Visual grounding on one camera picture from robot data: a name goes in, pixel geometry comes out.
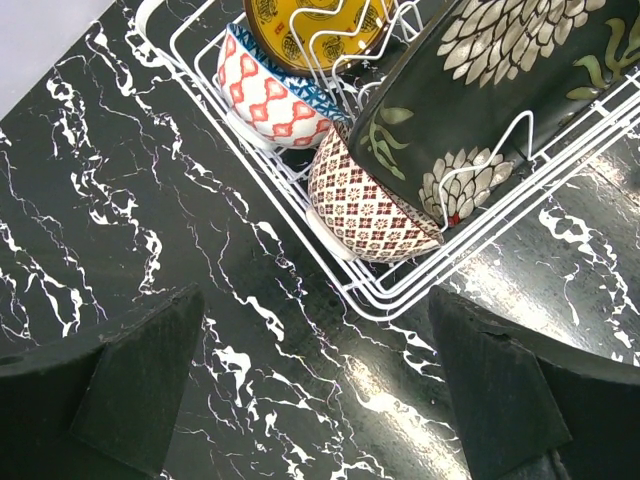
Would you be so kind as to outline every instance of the white flower design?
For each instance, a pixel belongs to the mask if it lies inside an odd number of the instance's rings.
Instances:
[[[418,192],[425,212],[438,223],[444,224],[438,192],[440,181],[452,170],[482,165],[490,156],[491,150],[488,148],[480,153],[474,148],[469,155],[460,150],[455,157],[447,153],[444,160],[439,158],[433,167],[433,173],[424,174],[422,188]],[[498,154],[482,170],[457,173],[449,178],[443,187],[449,226],[457,225],[471,215],[489,197],[491,189],[509,178],[512,172],[513,163],[505,162],[504,157]]]
[[[528,72],[538,54],[549,57],[574,28],[587,23],[589,12],[606,0],[469,0],[442,37],[438,55],[447,55],[445,70],[465,84],[479,79],[494,85]]]

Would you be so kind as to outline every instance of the wall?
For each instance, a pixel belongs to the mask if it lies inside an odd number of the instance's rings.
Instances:
[[[0,0],[0,118],[113,0]]]

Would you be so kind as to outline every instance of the ceramic bowl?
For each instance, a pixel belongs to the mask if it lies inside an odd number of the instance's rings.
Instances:
[[[440,247],[436,222],[376,183],[351,159],[349,127],[334,123],[309,175],[307,221],[339,258],[395,263]]]
[[[322,89],[286,75],[234,23],[227,25],[218,57],[218,82],[231,107],[227,122],[258,148],[314,147],[333,121],[348,121]]]
[[[321,30],[333,32],[356,31],[364,12],[364,1],[344,1],[340,11],[333,15],[301,12],[294,19],[294,28],[298,39],[305,49],[309,61],[315,65],[309,45],[313,35]],[[309,76],[309,65],[298,47],[289,20],[301,7],[336,11],[340,0],[244,0],[244,9],[251,30],[256,35],[264,51],[284,70],[293,75]],[[364,14],[360,31],[354,36],[334,33],[319,35],[313,42],[313,51],[320,68],[327,74],[341,55],[366,54],[384,38],[389,28],[385,9],[389,18],[393,15],[393,0],[371,0]],[[341,72],[355,62],[342,63],[337,72]]]

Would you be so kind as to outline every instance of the countertop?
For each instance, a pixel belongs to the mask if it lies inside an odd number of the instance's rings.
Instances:
[[[0,123],[0,356],[195,281],[208,311],[162,478],[469,478],[425,302],[385,323],[347,308],[142,44],[138,3]],[[220,7],[218,31],[241,11]],[[639,150],[617,142],[447,285],[639,365]]]

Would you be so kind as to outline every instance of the dish rack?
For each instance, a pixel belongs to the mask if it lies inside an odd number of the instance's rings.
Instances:
[[[140,36],[155,54],[164,59],[173,78],[180,83],[185,92],[199,107],[212,127],[226,142],[229,149],[245,166],[253,180],[262,189],[280,215],[299,237],[309,253],[325,272],[340,295],[362,317],[377,321],[389,321],[406,312],[420,301],[430,287],[443,282],[455,273],[465,261],[482,252],[500,235],[511,228],[521,218],[540,205],[572,176],[583,169],[591,158],[597,157],[618,139],[640,124],[640,72],[634,71],[624,81],[612,89],[603,100],[595,101],[589,110],[568,128],[537,152],[532,152],[534,116],[530,111],[522,112],[514,118],[500,142],[494,148],[491,158],[500,149],[513,129],[526,122],[529,131],[528,159],[532,172],[526,179],[511,189],[505,196],[486,209],[475,220],[458,227],[457,234],[439,250],[417,259],[399,262],[394,265],[369,264],[360,260],[345,262],[320,245],[307,228],[305,210],[310,205],[305,182],[310,164],[301,169],[291,167],[286,160],[286,150],[260,150],[247,143],[225,123],[225,114],[229,107],[223,100],[217,74],[207,75],[203,59],[221,48],[224,30],[200,50],[193,60],[185,59],[177,47],[177,40],[189,30],[217,0],[207,0],[172,33],[167,48],[154,45],[147,35],[147,22],[151,14],[164,0],[145,0],[136,14],[136,27]],[[299,46],[301,42],[293,29],[293,20],[301,13],[336,14],[346,0],[340,0],[336,10],[326,11],[312,8],[300,8],[290,19],[291,31]],[[318,85],[338,103],[352,118],[362,109],[362,105],[371,89],[381,80],[356,88],[346,84],[336,74],[339,62],[351,60],[375,61],[380,59],[387,48],[392,35],[404,43],[413,41],[424,24],[418,4],[414,0],[399,4],[394,0],[391,11],[385,11],[389,28],[380,45],[374,52],[366,55],[341,56],[334,64],[333,73],[327,76],[320,69],[312,68],[311,60],[301,48],[303,56],[311,69]],[[364,3],[367,11],[371,0]],[[245,14],[234,22],[245,20]],[[356,35],[362,26],[360,19],[354,32],[318,32],[311,42],[325,33]]]

